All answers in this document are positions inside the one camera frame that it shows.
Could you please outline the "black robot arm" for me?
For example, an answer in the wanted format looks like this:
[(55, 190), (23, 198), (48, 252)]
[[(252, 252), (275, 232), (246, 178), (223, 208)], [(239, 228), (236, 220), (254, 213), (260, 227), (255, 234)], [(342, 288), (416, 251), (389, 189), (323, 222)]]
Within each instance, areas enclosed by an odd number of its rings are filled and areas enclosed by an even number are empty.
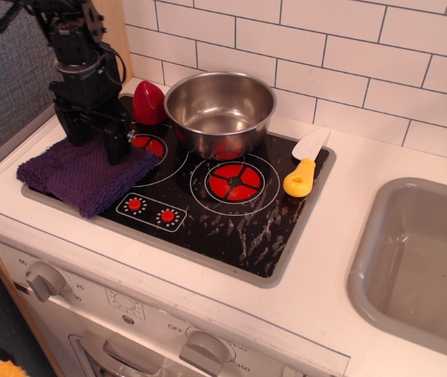
[(98, 130), (108, 161), (130, 152), (131, 117), (119, 100), (126, 78), (122, 57), (106, 42), (104, 17), (91, 1), (25, 1), (55, 53), (62, 79), (50, 83), (57, 118), (74, 146)]

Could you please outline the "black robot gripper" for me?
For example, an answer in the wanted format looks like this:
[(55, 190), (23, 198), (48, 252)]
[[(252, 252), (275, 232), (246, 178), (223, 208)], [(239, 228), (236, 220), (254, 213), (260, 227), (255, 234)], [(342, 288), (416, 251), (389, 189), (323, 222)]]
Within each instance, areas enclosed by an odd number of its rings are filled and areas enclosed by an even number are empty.
[(130, 153), (130, 116), (119, 101), (124, 78), (119, 73), (115, 50), (98, 50), (88, 64), (55, 61), (61, 82), (52, 82), (57, 118), (72, 145), (79, 147), (93, 138), (92, 128), (103, 133), (104, 148), (111, 165)]

